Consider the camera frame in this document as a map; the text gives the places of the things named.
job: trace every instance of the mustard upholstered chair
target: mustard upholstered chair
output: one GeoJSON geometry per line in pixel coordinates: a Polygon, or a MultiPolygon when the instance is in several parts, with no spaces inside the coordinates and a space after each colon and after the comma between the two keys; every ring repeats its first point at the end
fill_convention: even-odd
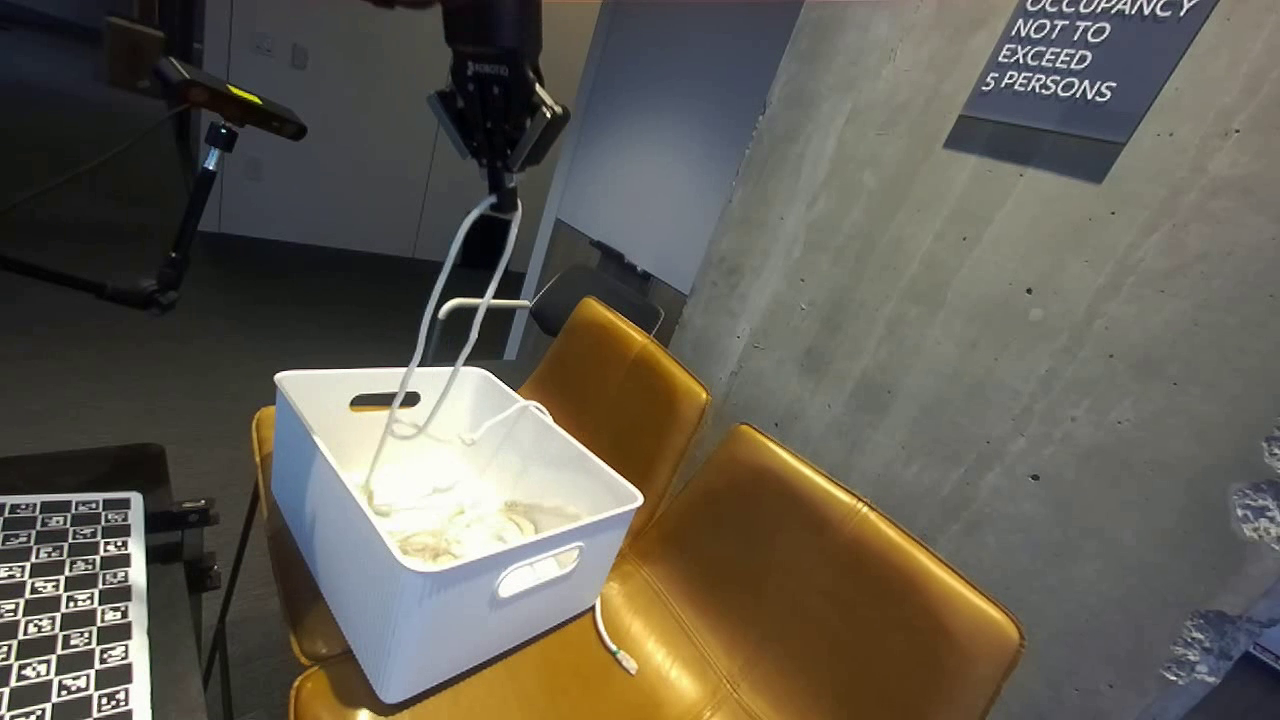
{"type": "Polygon", "coordinates": [[[875,509],[733,429],[620,558],[608,630],[574,621],[413,703],[384,710],[352,657],[300,671],[291,720],[971,720],[1019,630],[875,509]]]}
{"type": "MultiPolygon", "coordinates": [[[[542,402],[563,434],[643,492],[637,525],[661,506],[670,477],[709,412],[701,382],[693,382],[656,335],[591,298],[575,303],[520,383],[520,396],[542,402]]],[[[272,410],[253,422],[253,434],[262,492],[272,496],[272,410]]],[[[312,664],[349,652],[282,514],[269,506],[263,517],[296,660],[312,664]]]]}

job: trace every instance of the chair backrest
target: chair backrest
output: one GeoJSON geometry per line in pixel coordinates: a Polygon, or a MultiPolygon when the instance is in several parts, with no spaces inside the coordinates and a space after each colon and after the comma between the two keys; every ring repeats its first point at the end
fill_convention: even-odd
{"type": "Polygon", "coordinates": [[[633,563],[717,668],[714,716],[985,716],[1019,630],[908,533],[733,429],[633,563]]]}
{"type": "Polygon", "coordinates": [[[520,396],[542,402],[558,425],[643,492],[633,530],[670,492],[714,396],[656,335],[617,308],[579,302],[520,396]]]}
{"type": "Polygon", "coordinates": [[[617,308],[620,316],[630,316],[637,328],[656,333],[665,324],[665,314],[643,302],[637,288],[630,288],[623,279],[587,268],[587,265],[574,265],[561,275],[553,275],[546,284],[546,293],[534,302],[534,320],[542,333],[561,335],[561,328],[567,324],[574,308],[596,298],[599,303],[617,308]]]}

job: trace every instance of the white plastic bin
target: white plastic bin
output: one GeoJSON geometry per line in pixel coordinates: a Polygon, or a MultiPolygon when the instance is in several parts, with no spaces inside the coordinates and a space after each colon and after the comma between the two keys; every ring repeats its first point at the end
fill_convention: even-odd
{"type": "MultiPolygon", "coordinates": [[[[591,610],[640,492],[542,412],[512,412],[470,454],[481,477],[520,499],[574,509],[575,522],[485,558],[429,570],[404,558],[365,499],[365,473],[384,412],[355,396],[394,396],[404,368],[342,368],[277,378],[272,492],[309,561],[323,603],[344,630],[367,686],[397,703],[470,671],[591,610]]],[[[413,394],[423,410],[450,368],[420,368],[413,394]]],[[[520,396],[481,368],[464,368],[433,434],[464,434],[520,396]]],[[[384,466],[429,466],[433,439],[387,439],[384,466]]]]}

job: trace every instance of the floor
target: floor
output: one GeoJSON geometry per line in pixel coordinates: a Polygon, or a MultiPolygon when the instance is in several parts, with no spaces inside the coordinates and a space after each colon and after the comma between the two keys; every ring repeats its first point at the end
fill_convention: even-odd
{"type": "MultiPolygon", "coordinates": [[[[108,90],[100,47],[0,11],[0,258],[132,284],[163,258],[188,160],[163,103],[108,90]]],[[[163,444],[177,496],[211,496],[231,563],[253,489],[250,415],[282,368],[404,364],[433,268],[206,238],[171,314],[117,308],[0,271],[0,457],[163,444]]],[[[502,357],[493,320],[481,357],[502,357]]],[[[239,720],[283,716],[296,676],[262,538],[228,621],[239,720]]]]}

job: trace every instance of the sign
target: sign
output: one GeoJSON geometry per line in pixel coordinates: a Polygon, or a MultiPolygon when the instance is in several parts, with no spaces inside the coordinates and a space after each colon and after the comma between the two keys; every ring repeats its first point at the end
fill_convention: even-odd
{"type": "Polygon", "coordinates": [[[1019,0],[960,122],[1125,150],[1211,9],[1217,0],[1019,0]]]}

